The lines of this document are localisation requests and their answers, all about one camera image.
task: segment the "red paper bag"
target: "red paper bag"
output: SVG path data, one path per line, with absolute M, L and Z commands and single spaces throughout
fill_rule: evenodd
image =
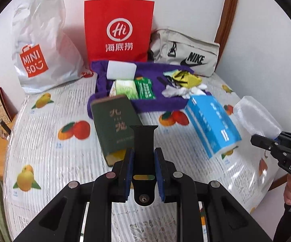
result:
M 153 9 L 146 0 L 85 1 L 88 60 L 145 62 Z

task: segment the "wooden door frame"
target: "wooden door frame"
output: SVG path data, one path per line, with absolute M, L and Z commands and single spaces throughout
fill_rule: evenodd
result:
M 217 64 L 222 56 L 229 33 L 232 28 L 237 2 L 238 0 L 225 0 L 224 2 L 221 21 L 215 37 L 215 42 L 219 43 L 220 45 Z

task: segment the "nike swoosh logo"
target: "nike swoosh logo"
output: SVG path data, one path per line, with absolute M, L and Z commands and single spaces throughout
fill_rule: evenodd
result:
M 192 67 L 192 66 L 203 65 L 203 64 L 187 64 L 187 63 L 186 63 L 186 59 L 185 59 L 185 60 L 182 60 L 182 61 L 180 62 L 180 65 L 185 65 L 185 66 L 188 66 L 188 67 Z

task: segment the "haidilao logo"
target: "haidilao logo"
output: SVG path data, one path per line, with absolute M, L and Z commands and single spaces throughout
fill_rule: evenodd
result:
M 112 41 L 122 42 L 131 36 L 132 30 L 132 24 L 129 20 L 116 18 L 108 24 L 106 32 Z

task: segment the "screw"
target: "screw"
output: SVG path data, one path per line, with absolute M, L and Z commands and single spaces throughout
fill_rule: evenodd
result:
M 150 199 L 149 196 L 146 195 L 146 194 L 142 194 L 142 195 L 140 195 L 140 197 L 139 197 L 139 200 L 140 200 L 142 203 L 146 203 L 146 202 L 148 202 L 149 199 Z
M 78 186 L 78 182 L 77 181 L 72 181 L 72 182 L 69 182 L 68 186 L 70 188 L 76 188 Z
M 175 177 L 175 178 L 181 178 L 181 177 L 183 177 L 183 173 L 181 173 L 181 172 L 179 172 L 179 171 L 176 171 L 176 172 L 174 172 L 173 173 L 173 176 Z
M 114 172 L 108 172 L 108 173 L 106 174 L 106 177 L 107 177 L 108 179 L 111 179 L 111 178 L 116 177 L 116 174 L 115 174 Z
M 221 186 L 221 184 L 218 181 L 212 181 L 210 185 L 214 188 L 219 188 Z

